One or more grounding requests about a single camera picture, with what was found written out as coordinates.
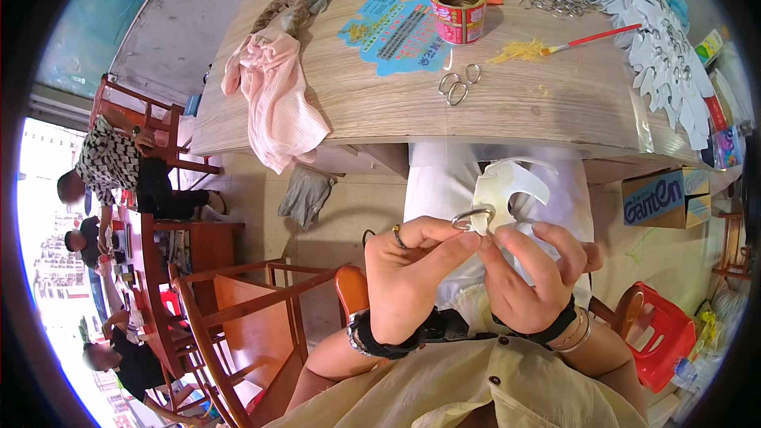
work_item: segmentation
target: blue paper mat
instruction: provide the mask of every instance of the blue paper mat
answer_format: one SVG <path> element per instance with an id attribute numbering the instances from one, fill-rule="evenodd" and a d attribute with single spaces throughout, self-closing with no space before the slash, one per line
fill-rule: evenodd
<path id="1" fill-rule="evenodd" d="M 430 0 L 367 0 L 357 14 L 361 18 L 349 20 L 338 36 L 359 48 L 362 61 L 376 63 L 378 76 L 438 71 L 452 49 L 434 29 Z"/>

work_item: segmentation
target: blue wall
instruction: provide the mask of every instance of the blue wall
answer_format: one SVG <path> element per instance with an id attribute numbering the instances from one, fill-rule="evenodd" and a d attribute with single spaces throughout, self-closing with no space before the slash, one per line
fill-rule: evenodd
<path id="1" fill-rule="evenodd" d="M 36 80 L 92 98 L 145 0 L 70 0 L 50 37 Z"/>

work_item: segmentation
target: yellow shirt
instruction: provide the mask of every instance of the yellow shirt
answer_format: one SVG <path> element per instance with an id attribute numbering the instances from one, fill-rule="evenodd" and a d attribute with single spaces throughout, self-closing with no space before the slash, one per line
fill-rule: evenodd
<path id="1" fill-rule="evenodd" d="M 491 321 L 483 285 L 463 290 L 453 307 L 472 334 L 505 331 Z M 267 428 L 450 428 L 492 401 L 500 428 L 647 426 L 623 397 L 566 366 L 556 353 L 501 336 L 428 344 L 334 385 Z"/>

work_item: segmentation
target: red tin can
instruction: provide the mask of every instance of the red tin can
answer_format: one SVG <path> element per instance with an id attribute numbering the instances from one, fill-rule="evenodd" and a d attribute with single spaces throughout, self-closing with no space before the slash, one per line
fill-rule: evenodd
<path id="1" fill-rule="evenodd" d="M 483 36 L 486 0 L 431 0 L 436 32 L 445 42 L 465 45 Z"/>

